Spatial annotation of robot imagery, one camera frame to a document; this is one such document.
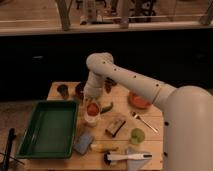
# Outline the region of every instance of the jar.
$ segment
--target jar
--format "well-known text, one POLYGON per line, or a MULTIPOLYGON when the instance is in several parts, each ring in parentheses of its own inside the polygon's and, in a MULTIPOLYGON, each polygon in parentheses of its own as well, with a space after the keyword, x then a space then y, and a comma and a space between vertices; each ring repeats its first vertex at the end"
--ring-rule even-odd
POLYGON ((96 126, 100 120, 100 105, 97 100, 92 100, 86 103, 84 107, 84 119, 89 126, 96 126))

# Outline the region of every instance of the blue sponge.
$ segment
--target blue sponge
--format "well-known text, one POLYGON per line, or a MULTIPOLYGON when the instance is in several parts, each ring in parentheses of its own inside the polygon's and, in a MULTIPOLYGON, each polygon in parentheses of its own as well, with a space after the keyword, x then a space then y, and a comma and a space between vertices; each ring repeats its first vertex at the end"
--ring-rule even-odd
POLYGON ((85 154, 87 152, 87 149, 89 145, 92 143, 94 137, 88 133, 83 133, 77 140, 77 142, 74 144, 73 148, 80 154, 85 154))

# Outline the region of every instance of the white container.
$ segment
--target white container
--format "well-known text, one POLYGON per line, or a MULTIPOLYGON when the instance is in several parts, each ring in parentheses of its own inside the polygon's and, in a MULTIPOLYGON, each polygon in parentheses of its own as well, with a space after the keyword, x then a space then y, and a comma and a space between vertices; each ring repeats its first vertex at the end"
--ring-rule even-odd
POLYGON ((100 105, 98 104, 98 102, 96 100, 92 100, 90 102, 88 102, 86 105, 85 105, 85 108, 84 108, 84 119, 87 123, 87 125, 89 126, 96 126, 98 121, 100 120, 100 105), (96 113, 91 113, 91 111, 89 110, 89 108, 92 106, 92 108, 96 108, 95 110, 96 113))

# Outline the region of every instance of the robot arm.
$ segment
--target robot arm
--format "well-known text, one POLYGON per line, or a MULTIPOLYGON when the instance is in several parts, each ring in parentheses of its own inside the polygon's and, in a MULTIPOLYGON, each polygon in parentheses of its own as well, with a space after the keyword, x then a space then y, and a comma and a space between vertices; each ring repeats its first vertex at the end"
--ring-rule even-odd
POLYGON ((90 55, 87 66, 90 73, 84 89, 85 97, 100 97, 104 79, 109 77, 163 110, 165 100, 176 89, 164 82, 114 65, 109 53, 90 55))
POLYGON ((149 100, 164 116, 163 170, 213 170, 213 98, 195 86, 175 88, 113 64, 109 53, 92 54, 85 98, 102 94, 105 77, 149 100))

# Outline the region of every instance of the green plastic tray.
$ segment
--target green plastic tray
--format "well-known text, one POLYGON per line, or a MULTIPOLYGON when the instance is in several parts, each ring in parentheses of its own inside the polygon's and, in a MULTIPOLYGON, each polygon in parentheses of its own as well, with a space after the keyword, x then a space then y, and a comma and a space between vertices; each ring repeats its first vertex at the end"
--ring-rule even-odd
POLYGON ((78 105, 76 101, 40 101, 32 113, 16 157, 71 157, 78 105))

